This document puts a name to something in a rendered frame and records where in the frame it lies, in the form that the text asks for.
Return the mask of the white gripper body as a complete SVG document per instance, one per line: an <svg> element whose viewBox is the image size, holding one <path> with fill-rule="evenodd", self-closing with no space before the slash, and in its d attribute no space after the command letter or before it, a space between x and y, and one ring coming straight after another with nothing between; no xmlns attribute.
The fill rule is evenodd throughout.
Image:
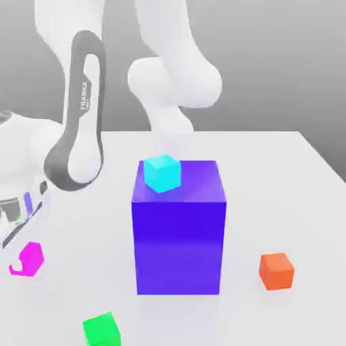
<svg viewBox="0 0 346 346"><path fill-rule="evenodd" d="M51 209L46 199L39 203L33 215L25 222L10 223L0 235L0 260L13 260L25 247L34 241L44 227Z"/></svg>

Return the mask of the small magenta cube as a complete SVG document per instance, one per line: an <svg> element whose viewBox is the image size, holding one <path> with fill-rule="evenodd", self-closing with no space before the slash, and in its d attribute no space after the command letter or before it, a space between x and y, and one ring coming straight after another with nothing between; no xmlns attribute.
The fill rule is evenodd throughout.
<svg viewBox="0 0 346 346"><path fill-rule="evenodd" d="M19 254L19 260L22 264L20 271L14 270L9 266L9 272L14 276L33 277L44 262L43 250L40 243L29 242Z"/></svg>

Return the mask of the small green cube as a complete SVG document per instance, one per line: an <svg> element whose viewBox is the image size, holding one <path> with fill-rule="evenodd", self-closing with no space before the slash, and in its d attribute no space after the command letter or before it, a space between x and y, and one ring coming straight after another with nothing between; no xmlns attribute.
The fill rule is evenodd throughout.
<svg viewBox="0 0 346 346"><path fill-rule="evenodd" d="M111 312L82 323L86 346L122 346L121 334Z"/></svg>

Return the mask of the small cyan cube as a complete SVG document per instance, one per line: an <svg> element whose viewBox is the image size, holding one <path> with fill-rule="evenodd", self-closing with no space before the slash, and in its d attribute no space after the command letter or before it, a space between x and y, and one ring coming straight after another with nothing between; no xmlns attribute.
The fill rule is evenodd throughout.
<svg viewBox="0 0 346 346"><path fill-rule="evenodd" d="M150 157L143 162L145 184L156 193L181 186L181 163L169 155Z"/></svg>

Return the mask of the small orange cube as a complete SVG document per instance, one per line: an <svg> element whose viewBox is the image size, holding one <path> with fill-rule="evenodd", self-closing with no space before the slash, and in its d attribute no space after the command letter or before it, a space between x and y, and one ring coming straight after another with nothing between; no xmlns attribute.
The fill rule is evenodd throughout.
<svg viewBox="0 0 346 346"><path fill-rule="evenodd" d="M285 253L261 255L259 276L269 291L289 289L295 269Z"/></svg>

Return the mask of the large purple box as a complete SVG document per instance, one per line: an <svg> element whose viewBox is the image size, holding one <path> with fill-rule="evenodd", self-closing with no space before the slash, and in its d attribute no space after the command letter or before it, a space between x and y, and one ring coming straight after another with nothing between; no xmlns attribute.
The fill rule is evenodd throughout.
<svg viewBox="0 0 346 346"><path fill-rule="evenodd" d="M139 295L220 292L226 195L215 161L183 161L177 189L156 193L139 164L132 194Z"/></svg>

